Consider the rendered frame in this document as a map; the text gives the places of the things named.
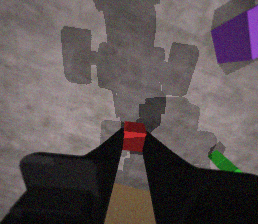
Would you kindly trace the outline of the red block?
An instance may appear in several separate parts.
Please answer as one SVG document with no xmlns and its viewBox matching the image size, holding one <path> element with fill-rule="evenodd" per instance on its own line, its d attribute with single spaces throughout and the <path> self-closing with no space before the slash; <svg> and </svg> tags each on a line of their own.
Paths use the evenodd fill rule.
<svg viewBox="0 0 258 224">
<path fill-rule="evenodd" d="M 146 135 L 144 123 L 125 121 L 122 150 L 142 152 Z"/>
</svg>

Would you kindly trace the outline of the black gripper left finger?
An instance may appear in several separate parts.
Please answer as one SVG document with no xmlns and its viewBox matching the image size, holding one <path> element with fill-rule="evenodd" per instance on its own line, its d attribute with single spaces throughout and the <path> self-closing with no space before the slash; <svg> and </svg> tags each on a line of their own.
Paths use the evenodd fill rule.
<svg viewBox="0 0 258 224">
<path fill-rule="evenodd" d="M 83 189 L 92 192 L 94 224 L 104 224 L 122 153 L 124 128 L 89 153 L 68 155 L 35 152 L 23 157 L 20 170 L 31 185 Z"/>
</svg>

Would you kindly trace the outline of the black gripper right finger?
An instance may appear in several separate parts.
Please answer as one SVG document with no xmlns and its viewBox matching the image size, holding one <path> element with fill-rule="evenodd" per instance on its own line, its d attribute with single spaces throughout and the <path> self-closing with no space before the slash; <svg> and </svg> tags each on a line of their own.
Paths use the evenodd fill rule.
<svg viewBox="0 0 258 224">
<path fill-rule="evenodd" d="M 182 224 L 202 190 L 258 195 L 258 175 L 195 167 L 146 133 L 142 152 L 156 224 Z"/>
</svg>

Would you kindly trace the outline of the green block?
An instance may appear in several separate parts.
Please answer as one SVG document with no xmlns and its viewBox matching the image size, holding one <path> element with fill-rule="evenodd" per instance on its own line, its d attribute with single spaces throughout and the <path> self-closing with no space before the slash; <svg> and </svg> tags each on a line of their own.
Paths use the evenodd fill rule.
<svg viewBox="0 0 258 224">
<path fill-rule="evenodd" d="M 209 159 L 215 164 L 219 164 L 223 160 L 227 159 L 224 155 L 222 155 L 218 150 L 215 150 L 213 153 L 211 153 L 209 156 Z"/>
<path fill-rule="evenodd" d="M 232 164 L 228 159 L 223 160 L 216 165 L 220 170 L 242 172 L 234 164 Z"/>
</svg>

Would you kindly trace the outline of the purple block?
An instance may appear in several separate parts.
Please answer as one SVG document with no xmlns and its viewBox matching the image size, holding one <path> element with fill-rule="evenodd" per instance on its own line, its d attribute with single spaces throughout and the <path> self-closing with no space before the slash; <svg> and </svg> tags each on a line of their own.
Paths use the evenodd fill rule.
<svg viewBox="0 0 258 224">
<path fill-rule="evenodd" d="M 258 4 L 211 30 L 217 63 L 258 57 Z"/>
</svg>

